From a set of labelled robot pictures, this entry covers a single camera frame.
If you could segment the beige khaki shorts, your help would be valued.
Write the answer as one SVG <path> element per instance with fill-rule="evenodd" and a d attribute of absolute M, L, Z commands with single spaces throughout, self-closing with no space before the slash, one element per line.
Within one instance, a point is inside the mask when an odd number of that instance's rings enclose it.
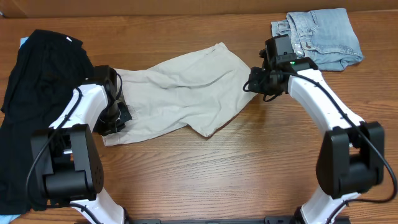
<path fill-rule="evenodd" d="M 117 72 L 132 119 L 103 137 L 105 146 L 146 141 L 184 126 L 209 137 L 255 97 L 243 90 L 250 68 L 222 42 L 147 70 Z"/>

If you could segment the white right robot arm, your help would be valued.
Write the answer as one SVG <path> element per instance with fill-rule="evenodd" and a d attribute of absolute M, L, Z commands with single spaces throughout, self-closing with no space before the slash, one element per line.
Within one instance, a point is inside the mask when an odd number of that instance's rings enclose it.
<path fill-rule="evenodd" d="M 384 178 L 384 130 L 352 112 L 330 89 L 310 58 L 265 59 L 251 69 L 245 92 L 271 101 L 286 93 L 298 101 L 323 135 L 316 164 L 318 187 L 295 214 L 265 223 L 349 223 L 338 214 Z"/>

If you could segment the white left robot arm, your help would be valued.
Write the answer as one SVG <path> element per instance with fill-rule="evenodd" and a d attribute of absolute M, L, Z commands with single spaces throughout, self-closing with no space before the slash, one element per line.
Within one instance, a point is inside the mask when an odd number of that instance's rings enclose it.
<path fill-rule="evenodd" d="M 102 136 L 125 128 L 132 116 L 123 99 L 120 74 L 108 65 L 73 91 L 63 113 L 31 139 L 33 164 L 25 182 L 35 208 L 72 207 L 90 223 L 130 223 L 125 208 L 104 188 L 104 170 L 93 133 Z"/>

